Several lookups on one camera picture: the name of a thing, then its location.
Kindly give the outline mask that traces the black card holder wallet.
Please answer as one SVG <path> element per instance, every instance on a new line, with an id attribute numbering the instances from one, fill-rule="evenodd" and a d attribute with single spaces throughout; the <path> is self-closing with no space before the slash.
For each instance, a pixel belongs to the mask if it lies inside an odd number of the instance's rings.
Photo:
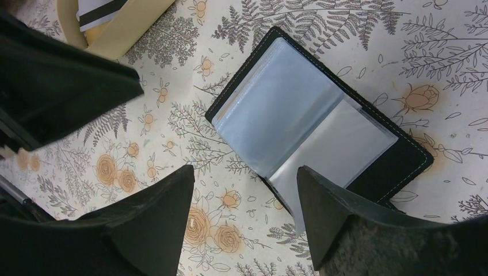
<path id="1" fill-rule="evenodd" d="M 433 156 L 279 27 L 272 27 L 205 113 L 207 121 L 305 224 L 299 167 L 390 207 Z"/>

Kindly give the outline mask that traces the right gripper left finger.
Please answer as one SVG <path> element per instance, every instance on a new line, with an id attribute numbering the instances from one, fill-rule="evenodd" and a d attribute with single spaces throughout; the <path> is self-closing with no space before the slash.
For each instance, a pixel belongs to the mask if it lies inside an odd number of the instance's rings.
<path id="1" fill-rule="evenodd" d="M 184 165 L 76 220 L 1 215 L 1 274 L 177 275 L 194 183 Z"/>

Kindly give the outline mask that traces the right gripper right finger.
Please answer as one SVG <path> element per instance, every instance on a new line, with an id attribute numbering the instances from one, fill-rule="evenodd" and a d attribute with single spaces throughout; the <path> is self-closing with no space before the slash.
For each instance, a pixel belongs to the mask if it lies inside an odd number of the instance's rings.
<path id="1" fill-rule="evenodd" d="M 297 173 L 320 275 L 486 275 L 487 217 L 443 224 L 385 208 L 313 169 Z"/>

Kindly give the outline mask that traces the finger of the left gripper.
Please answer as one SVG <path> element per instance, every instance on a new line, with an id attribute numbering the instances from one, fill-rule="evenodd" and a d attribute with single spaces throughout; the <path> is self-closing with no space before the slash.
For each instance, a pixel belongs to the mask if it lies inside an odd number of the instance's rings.
<path id="1" fill-rule="evenodd" d="M 143 94 L 138 73 L 1 11 L 1 146 L 33 151 Z"/>

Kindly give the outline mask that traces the grey striped credit card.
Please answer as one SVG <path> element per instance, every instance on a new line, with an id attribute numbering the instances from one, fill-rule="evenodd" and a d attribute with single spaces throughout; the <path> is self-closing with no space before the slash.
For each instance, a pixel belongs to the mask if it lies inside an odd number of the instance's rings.
<path id="1" fill-rule="evenodd" d="M 80 31 L 85 32 L 113 19 L 127 0 L 79 0 L 76 13 Z"/>

